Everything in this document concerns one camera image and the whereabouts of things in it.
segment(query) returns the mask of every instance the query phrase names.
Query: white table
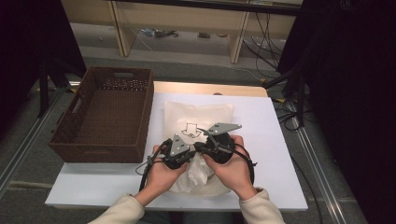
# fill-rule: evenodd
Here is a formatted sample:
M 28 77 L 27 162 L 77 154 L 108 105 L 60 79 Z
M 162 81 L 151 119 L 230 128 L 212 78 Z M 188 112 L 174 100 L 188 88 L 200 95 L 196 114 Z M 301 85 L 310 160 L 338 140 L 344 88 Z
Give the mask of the white table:
M 148 128 L 146 155 L 163 138 L 163 103 L 176 101 L 194 105 L 233 104 L 233 123 L 243 128 L 231 133 L 244 137 L 255 167 L 255 186 L 266 188 L 281 211 L 304 211 L 307 204 L 294 171 L 285 139 L 270 98 L 155 92 Z M 108 207 L 122 193 L 136 194 L 140 164 L 65 163 L 46 200 L 59 208 Z M 147 206 L 148 210 L 238 211 L 233 192 L 216 197 L 198 197 L 166 192 Z

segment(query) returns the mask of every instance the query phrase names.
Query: hand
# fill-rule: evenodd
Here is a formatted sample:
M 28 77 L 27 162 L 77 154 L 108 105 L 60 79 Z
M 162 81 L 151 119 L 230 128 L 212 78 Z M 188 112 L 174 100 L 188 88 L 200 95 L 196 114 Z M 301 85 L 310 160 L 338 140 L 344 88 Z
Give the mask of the hand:
M 152 153 L 155 153 L 158 147 L 155 146 Z M 178 177 L 187 170 L 188 166 L 187 163 L 184 163 L 180 168 L 172 170 L 162 162 L 162 159 L 155 159 L 154 161 L 158 162 L 154 162 L 148 171 L 146 186 L 134 196 L 143 206 L 148 205 L 152 200 L 168 191 Z
M 244 139 L 241 136 L 231 135 L 231 138 L 237 145 L 244 145 Z M 241 147 L 236 146 L 235 149 L 248 156 Z M 241 200 L 244 201 L 256 195 L 257 191 L 250 182 L 248 164 L 240 156 L 234 153 L 230 160 L 224 164 L 216 163 L 206 154 L 204 154 L 204 159 L 224 186 L 232 189 Z

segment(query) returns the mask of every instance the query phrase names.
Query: metal rail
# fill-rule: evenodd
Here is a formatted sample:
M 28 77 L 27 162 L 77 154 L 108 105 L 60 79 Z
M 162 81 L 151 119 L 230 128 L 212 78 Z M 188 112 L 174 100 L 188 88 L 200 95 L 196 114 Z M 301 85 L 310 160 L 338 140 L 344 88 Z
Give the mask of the metal rail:
M 30 149 L 35 144 L 35 140 L 42 133 L 44 126 L 48 121 L 48 117 L 50 116 L 53 107 L 55 107 L 58 100 L 62 97 L 65 92 L 65 88 L 58 88 L 55 93 L 52 95 L 49 101 L 49 108 L 47 111 L 35 121 L 35 124 L 30 129 L 29 133 L 26 135 L 21 145 L 15 152 L 11 161 L 8 163 L 5 171 L 0 175 L 0 199 L 3 197 L 4 193 L 7 190 L 9 183 L 12 178 L 14 178 L 15 174 L 20 169 L 24 159 L 29 154 Z
M 296 109 L 293 103 L 289 103 L 289 108 L 292 111 L 295 111 Z M 297 128 L 299 126 L 297 118 L 293 118 L 292 121 L 294 127 Z M 332 192 L 332 188 L 330 187 L 329 181 L 327 180 L 326 175 L 324 174 L 323 169 L 320 165 L 320 162 L 318 161 L 318 157 L 315 153 L 314 148 L 312 147 L 305 128 L 300 127 L 297 130 L 297 134 L 301 141 L 301 144 L 303 145 L 305 155 L 308 158 L 309 164 L 311 165 L 311 169 L 314 173 L 315 179 L 317 180 L 324 202 L 329 209 L 332 221 L 337 224 L 346 224 L 347 222 L 344 218 L 341 206 L 337 202 L 337 199 Z

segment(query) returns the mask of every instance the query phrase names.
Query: cable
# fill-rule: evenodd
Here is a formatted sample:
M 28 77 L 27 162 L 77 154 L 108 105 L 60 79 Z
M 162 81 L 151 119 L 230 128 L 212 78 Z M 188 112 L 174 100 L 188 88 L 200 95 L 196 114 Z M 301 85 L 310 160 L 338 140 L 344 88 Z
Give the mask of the cable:
M 262 35 L 263 35 L 263 38 L 262 38 L 262 43 L 264 43 L 264 40 L 267 42 L 267 45 L 269 44 L 269 41 L 267 40 L 267 38 L 266 38 L 266 32 L 267 32 L 267 30 L 268 30 L 268 22 L 269 21 L 267 21 L 267 27 L 266 27 L 266 29 L 265 29 L 265 31 L 262 29 L 262 23 L 260 22 L 260 18 L 259 18 L 259 14 L 256 12 L 255 13 L 255 15 L 256 15 L 256 18 L 257 18 L 257 22 L 259 23 L 259 25 L 260 25 L 260 29 L 262 30 Z M 257 51 L 257 55 L 260 55 L 260 50 L 261 50 L 261 48 L 259 48 L 259 50 Z M 273 61 L 274 61 L 274 64 L 272 65 L 275 69 L 277 68 L 277 64 L 276 64 L 276 60 L 274 60 L 274 55 L 273 55 L 273 53 L 271 52 L 271 57 L 272 57 L 272 59 L 273 59 Z
M 167 145 L 169 142 L 172 142 L 172 140 L 170 138 L 168 138 L 167 140 L 165 140 L 157 149 L 157 151 L 154 153 L 154 155 L 152 157 L 148 156 L 148 161 L 147 161 L 147 166 L 145 169 L 145 172 L 143 173 L 142 176 L 142 180 L 140 181 L 140 187 L 139 187 L 139 191 L 141 191 L 145 185 L 146 185 L 146 179 L 148 178 L 149 175 L 149 170 L 151 169 L 152 165 L 156 162 L 154 161 L 158 154 L 160 153 L 161 149 Z
M 239 144 L 234 144 L 234 145 L 235 145 L 235 146 L 239 146 L 239 147 L 241 147 L 242 149 L 244 149 L 246 152 L 248 152 L 243 146 L 241 146 L 241 145 L 239 145 Z M 244 154 L 240 153 L 239 151 L 237 151 L 237 150 L 235 150 L 235 149 L 232 149 L 232 148 L 230 148 L 230 147 L 226 147 L 226 146 L 224 146 L 224 145 L 222 145 L 222 144 L 219 144 L 219 146 L 222 147 L 222 148 L 225 148 L 225 149 L 227 149 L 227 150 L 230 150 L 231 152 L 235 153 L 236 155 L 240 156 L 242 159 L 244 159 L 244 160 L 246 161 L 246 163 L 247 163 L 247 168 L 248 168 L 249 174 L 250 174 L 250 181 L 251 181 L 251 184 L 254 184 L 254 166 L 257 164 L 257 162 L 256 162 L 256 163 L 253 163 L 253 161 L 250 159 L 250 157 L 245 156 Z
M 142 167 L 142 166 L 144 166 L 144 165 L 146 165 L 146 164 L 147 164 L 147 162 L 144 162 L 144 163 L 140 164 L 138 167 L 136 167 L 136 169 L 134 169 L 134 171 L 135 171 L 138 175 L 144 175 L 146 169 L 145 169 L 145 171 L 143 172 L 143 174 L 139 173 L 137 170 L 140 169 L 140 167 Z
M 243 43 L 245 44 L 245 46 L 252 52 L 254 53 L 257 57 L 259 57 L 260 59 L 262 59 L 263 61 L 265 61 L 266 63 L 268 63 L 271 67 L 273 67 L 274 69 L 276 69 L 276 66 L 273 65 L 272 63 L 270 63 L 268 60 L 266 60 L 265 58 L 263 58 L 259 53 L 255 52 L 253 49 L 251 49 L 248 44 L 246 43 L 245 40 L 243 40 Z
M 259 14 L 256 12 L 255 15 L 256 15 L 256 18 L 257 18 L 257 22 L 259 23 L 260 28 L 262 29 L 262 34 L 263 34 L 262 43 L 264 42 L 264 40 L 267 42 L 267 45 L 268 45 L 268 47 L 270 48 L 271 57 L 272 57 L 273 60 L 274 60 L 275 66 L 277 67 L 277 58 L 276 58 L 276 56 L 275 56 L 274 53 L 273 53 L 274 51 L 272 50 L 271 42 L 269 41 L 269 22 L 270 22 L 270 14 L 266 14 L 266 16 L 267 16 L 267 23 L 266 23 L 265 31 L 264 31 L 263 28 L 262 28 L 262 23 L 260 22 Z
M 300 124 L 296 128 L 291 128 L 291 127 L 288 126 L 288 121 L 293 119 L 293 118 L 295 118 L 298 115 L 298 113 L 296 111 L 291 111 L 290 109 L 285 107 L 286 106 L 286 102 L 289 102 L 289 101 L 293 101 L 293 99 L 287 99 L 284 103 L 280 103 L 280 105 L 276 107 L 276 110 L 282 110 L 282 111 L 287 112 L 287 114 L 278 117 L 278 119 L 282 119 L 279 123 L 283 123 L 283 126 L 288 131 L 297 131 L 301 127 Z M 313 112 L 312 109 L 306 109 L 303 112 L 303 114 L 312 113 L 312 112 Z M 314 120 L 311 120 L 311 119 L 307 119 L 307 118 L 303 118 L 303 119 L 311 121 L 311 122 L 315 122 Z
M 123 11 L 123 8 L 122 8 L 120 11 L 121 11 L 121 13 L 123 14 L 124 18 L 126 19 L 127 24 L 128 24 L 128 26 L 130 27 L 129 29 L 132 31 L 132 33 L 134 33 L 134 35 L 140 40 L 140 42 L 141 42 L 148 50 L 154 51 L 148 44 L 146 44 L 146 42 L 145 42 L 145 41 L 139 36 L 139 34 L 132 28 L 133 26 L 132 26 L 131 23 L 129 22 L 128 17 L 125 16 L 124 11 Z M 163 59 L 158 59 L 158 58 L 153 58 L 153 57 L 150 57 L 150 58 L 153 59 L 153 60 L 161 61 L 161 62 L 181 63 L 181 62 L 172 61 L 172 60 L 163 60 Z M 205 65 L 205 66 L 219 66 L 219 67 L 225 67 L 225 68 L 228 68 L 228 69 L 232 69 L 232 70 L 235 70 L 235 71 L 247 72 L 247 73 L 251 74 L 255 79 L 261 81 L 261 80 L 260 80 L 258 77 L 256 77 L 253 73 L 251 73 L 250 71 L 248 71 L 248 70 L 246 70 L 246 69 L 233 68 L 233 67 L 226 66 L 226 65 L 211 65 L 211 64 L 205 64 L 205 63 L 192 63 L 192 64 L 200 64 L 200 65 Z
M 261 46 L 259 43 L 257 43 L 257 42 L 253 39 L 253 36 L 251 36 L 250 39 L 251 39 L 251 41 L 252 41 L 255 45 L 259 46 L 259 47 L 262 48 L 263 50 L 268 51 L 268 52 L 271 52 L 271 50 L 266 49 L 265 47 L 263 47 L 263 46 Z M 275 55 L 280 56 L 280 53 L 277 53 L 277 52 L 272 52 L 272 53 L 274 53 Z
M 301 169 L 300 165 L 297 163 L 297 161 L 291 155 L 290 155 L 290 157 L 291 157 L 291 160 L 293 161 L 294 165 L 297 167 L 297 169 L 300 171 L 301 175 L 303 176 L 306 185 L 308 185 L 309 189 L 311 190 L 312 196 L 314 197 L 314 200 L 315 200 L 315 204 L 317 205 L 318 215 L 319 215 L 319 222 L 320 222 L 320 224 L 322 224 L 323 223 L 323 217 L 322 217 L 322 214 L 321 214 L 321 211 L 320 211 L 320 206 L 319 206 L 319 203 L 318 203 L 318 197 L 315 194 L 314 189 L 312 188 L 310 182 L 308 181 L 308 178 L 305 176 L 305 173 L 303 172 L 303 169 Z

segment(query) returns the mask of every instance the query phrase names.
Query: black cable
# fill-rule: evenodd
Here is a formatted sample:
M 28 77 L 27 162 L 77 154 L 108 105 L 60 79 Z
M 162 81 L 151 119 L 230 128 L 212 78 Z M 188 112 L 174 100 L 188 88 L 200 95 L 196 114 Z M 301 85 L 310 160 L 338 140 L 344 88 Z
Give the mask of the black cable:
M 289 113 L 289 114 L 286 114 L 286 115 L 282 115 L 280 117 L 277 117 L 277 119 L 283 119 L 283 118 L 285 118 L 287 116 L 290 116 L 290 115 L 294 115 L 294 113 Z
M 246 153 L 248 154 L 248 151 L 247 151 L 243 146 L 241 146 L 241 145 L 239 145 L 239 144 L 234 144 L 234 145 L 235 145 L 235 146 L 241 147 L 241 148 L 244 149 L 244 150 L 246 151 Z M 253 161 L 250 159 L 250 157 L 245 156 L 244 154 L 240 153 L 239 151 L 237 151 L 237 150 L 235 150 L 235 149 L 232 149 L 232 148 L 230 148 L 230 147 L 226 147 L 226 146 L 224 146 L 224 145 L 222 145 L 222 144 L 219 144 L 219 147 L 222 147 L 222 148 L 225 148 L 225 149 L 227 149 L 227 150 L 230 150 L 231 152 L 235 153 L 236 155 L 240 156 L 242 159 L 244 159 L 244 160 L 246 161 L 246 163 L 247 163 L 247 168 L 248 168 L 249 174 L 250 174 L 250 182 L 251 182 L 251 184 L 254 184 L 254 166 L 255 166 L 257 163 L 253 163 Z
M 280 56 L 280 53 L 271 52 L 271 50 L 269 50 L 269 49 L 264 49 L 264 48 L 260 45 L 260 43 L 257 43 L 257 42 L 253 39 L 253 36 L 251 36 L 250 39 L 251 39 L 251 41 L 252 41 L 255 45 L 260 46 L 260 48 L 262 48 L 263 50 L 268 51 L 268 52 L 270 52 L 270 53 L 274 53 L 274 54 L 277 55 L 277 56 Z
M 280 48 L 278 48 L 278 47 L 276 46 L 276 44 L 274 44 L 274 42 L 272 41 L 272 39 L 271 39 L 270 36 L 269 36 L 269 33 L 268 33 L 268 39 L 270 40 L 270 42 L 273 44 L 273 46 L 274 46 L 280 53 L 283 52 L 283 50 L 281 50 Z
M 274 51 L 272 50 L 271 47 L 271 42 L 270 42 L 270 35 L 269 35 L 269 22 L 270 22 L 270 14 L 266 14 L 267 16 L 267 23 L 266 23 L 266 27 L 265 27 L 265 31 L 262 29 L 262 23 L 260 22 L 260 18 L 259 18 L 259 14 L 256 12 L 256 18 L 257 18 L 257 22 L 260 25 L 260 28 L 262 29 L 262 34 L 263 34 L 263 40 L 265 40 L 267 42 L 268 47 L 270 48 L 270 52 L 271 52 L 271 57 L 274 60 L 274 64 L 277 67 L 278 61 L 277 58 L 274 54 Z
M 318 203 L 317 195 L 315 194 L 314 189 L 312 188 L 311 184 L 309 183 L 308 178 L 305 176 L 305 173 L 303 172 L 303 169 L 301 169 L 301 167 L 298 164 L 298 162 L 291 155 L 290 155 L 290 157 L 291 157 L 291 160 L 293 161 L 294 165 L 297 166 L 297 169 L 300 171 L 301 175 L 303 176 L 306 185 L 308 185 L 309 189 L 311 190 L 312 196 L 314 197 L 315 204 L 317 205 L 318 215 L 319 215 L 319 222 L 320 222 L 320 224 L 322 224 L 323 223 L 323 217 L 322 217 L 322 214 L 321 214 L 321 211 L 320 211 L 320 206 L 319 206 L 319 203 Z
M 248 44 L 246 43 L 245 40 L 243 40 L 245 46 L 253 53 L 255 54 L 257 57 L 259 57 L 260 59 L 262 59 L 263 61 L 265 61 L 266 63 L 268 63 L 271 67 L 273 67 L 274 69 L 276 69 L 276 66 L 274 66 L 272 63 L 270 63 L 268 60 L 266 60 L 265 58 L 263 58 L 260 54 L 258 54 L 257 52 L 255 52 L 253 49 L 251 49 Z
M 292 118 L 294 118 L 294 117 L 296 117 L 296 116 L 297 116 L 297 114 L 295 114 L 295 115 L 293 115 L 293 116 L 290 116 L 290 117 L 287 118 L 285 121 L 283 121 L 283 126 L 285 127 L 286 130 L 293 132 L 293 131 L 297 131 L 297 130 L 300 129 L 300 127 L 301 127 L 301 126 L 300 126 L 300 123 L 298 124 L 298 126 L 297 126 L 296 128 L 290 128 L 290 127 L 288 127 L 288 125 L 287 125 L 287 121 L 290 120 L 290 119 L 292 119 Z
M 148 165 L 146 166 L 145 172 L 142 175 L 142 180 L 140 181 L 139 191 L 141 191 L 146 185 L 146 180 L 147 180 L 148 175 L 149 175 L 149 170 L 151 169 L 152 165 L 156 162 L 154 160 L 157 158 L 157 156 L 160 153 L 161 149 L 165 145 L 167 145 L 170 141 L 172 141 L 170 138 L 168 138 L 166 141 L 163 141 L 163 143 L 158 147 L 158 149 L 154 153 L 154 155 L 151 158 L 148 157 Z

